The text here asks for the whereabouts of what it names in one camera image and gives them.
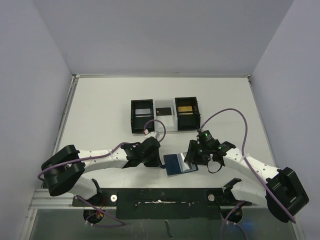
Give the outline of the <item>blue leather card holder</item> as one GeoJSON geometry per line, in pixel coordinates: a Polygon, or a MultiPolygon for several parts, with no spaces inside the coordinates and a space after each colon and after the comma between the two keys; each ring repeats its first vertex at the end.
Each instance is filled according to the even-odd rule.
{"type": "Polygon", "coordinates": [[[168,176],[175,176],[198,171],[199,168],[196,164],[185,162],[186,156],[186,152],[166,154],[163,156],[164,165],[161,165],[161,168],[166,170],[168,176]]]}

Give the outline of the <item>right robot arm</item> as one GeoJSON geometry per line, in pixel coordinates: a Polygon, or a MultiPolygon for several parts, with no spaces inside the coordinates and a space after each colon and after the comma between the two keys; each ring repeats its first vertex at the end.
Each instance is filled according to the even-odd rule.
{"type": "Polygon", "coordinates": [[[254,181],[234,178],[222,188],[226,201],[245,201],[267,208],[279,221],[287,223],[309,203],[309,197],[296,172],[267,165],[242,151],[234,144],[212,137],[208,130],[190,140],[185,162],[206,166],[210,161],[233,169],[254,181]]]}

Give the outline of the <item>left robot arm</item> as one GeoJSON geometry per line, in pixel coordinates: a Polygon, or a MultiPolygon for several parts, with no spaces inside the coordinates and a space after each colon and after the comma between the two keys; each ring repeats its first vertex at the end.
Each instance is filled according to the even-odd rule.
{"type": "Polygon", "coordinates": [[[44,181],[52,197],[70,193],[84,200],[99,200],[103,192],[98,181],[83,174],[109,168],[135,168],[140,164],[159,167],[160,147],[153,136],[143,142],[120,143],[107,150],[83,151],[67,145],[41,165],[38,179],[44,181]]]}

